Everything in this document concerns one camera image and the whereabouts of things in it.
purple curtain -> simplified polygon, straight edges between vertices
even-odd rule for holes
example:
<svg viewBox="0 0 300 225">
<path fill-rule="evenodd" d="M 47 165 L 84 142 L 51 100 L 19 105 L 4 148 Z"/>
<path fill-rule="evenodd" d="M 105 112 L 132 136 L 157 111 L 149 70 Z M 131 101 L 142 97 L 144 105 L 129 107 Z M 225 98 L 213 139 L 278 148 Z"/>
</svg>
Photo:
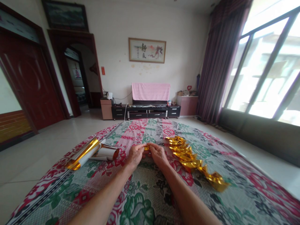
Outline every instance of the purple curtain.
<svg viewBox="0 0 300 225">
<path fill-rule="evenodd" d="M 197 105 L 197 115 L 205 123 L 218 124 L 228 72 L 251 3 L 221 0 L 212 13 Z"/>
</svg>

red door panel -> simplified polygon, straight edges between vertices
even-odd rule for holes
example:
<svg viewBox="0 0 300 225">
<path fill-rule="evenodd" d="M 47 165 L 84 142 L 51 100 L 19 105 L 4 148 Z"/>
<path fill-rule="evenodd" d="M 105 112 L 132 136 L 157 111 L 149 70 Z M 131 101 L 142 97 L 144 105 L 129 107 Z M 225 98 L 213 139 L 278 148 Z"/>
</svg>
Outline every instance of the red door panel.
<svg viewBox="0 0 300 225">
<path fill-rule="evenodd" d="M 0 61 L 39 130 L 63 120 L 39 45 L 0 34 Z"/>
</svg>

pink towel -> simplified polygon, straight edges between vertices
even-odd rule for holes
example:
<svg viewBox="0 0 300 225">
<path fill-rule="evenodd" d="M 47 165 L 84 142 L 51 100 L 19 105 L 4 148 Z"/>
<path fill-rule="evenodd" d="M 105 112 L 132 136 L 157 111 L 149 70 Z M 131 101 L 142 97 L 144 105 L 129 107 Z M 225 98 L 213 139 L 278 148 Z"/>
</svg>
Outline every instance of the pink towel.
<svg viewBox="0 0 300 225">
<path fill-rule="evenodd" d="M 140 101 L 168 101 L 170 84 L 132 83 L 132 98 Z"/>
</svg>

red wall sign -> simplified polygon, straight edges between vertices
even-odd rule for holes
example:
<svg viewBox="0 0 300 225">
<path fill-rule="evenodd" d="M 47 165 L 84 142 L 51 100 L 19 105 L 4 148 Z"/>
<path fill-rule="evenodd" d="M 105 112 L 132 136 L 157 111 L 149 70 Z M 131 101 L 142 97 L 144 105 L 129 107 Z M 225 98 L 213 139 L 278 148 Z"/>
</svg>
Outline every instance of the red wall sign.
<svg viewBox="0 0 300 225">
<path fill-rule="evenodd" d="M 105 75 L 104 67 L 101 67 L 102 75 Z"/>
</svg>

finger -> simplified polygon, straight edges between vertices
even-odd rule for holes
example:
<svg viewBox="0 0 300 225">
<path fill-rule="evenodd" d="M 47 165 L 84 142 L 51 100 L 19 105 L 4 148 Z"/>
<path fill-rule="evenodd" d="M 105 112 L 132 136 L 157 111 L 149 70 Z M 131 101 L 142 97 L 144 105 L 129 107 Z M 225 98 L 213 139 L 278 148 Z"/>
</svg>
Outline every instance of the finger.
<svg viewBox="0 0 300 225">
<path fill-rule="evenodd" d="M 159 145 L 154 144 L 154 143 L 147 143 L 147 145 L 153 146 L 155 149 L 158 149 L 158 148 L 159 148 Z"/>
<path fill-rule="evenodd" d="M 140 149 L 141 147 L 145 147 L 147 144 L 146 143 L 144 143 L 144 144 L 140 144 L 140 145 L 135 145 L 134 147 L 136 148 L 136 149 Z"/>
<path fill-rule="evenodd" d="M 137 151 L 140 152 L 140 153 L 143 153 L 144 150 L 145 150 L 145 148 L 144 148 L 144 147 L 141 147 L 141 148 L 139 148 Z"/>
<path fill-rule="evenodd" d="M 150 149 L 152 154 L 157 152 L 156 149 L 152 145 L 149 145 L 149 149 Z"/>
</svg>

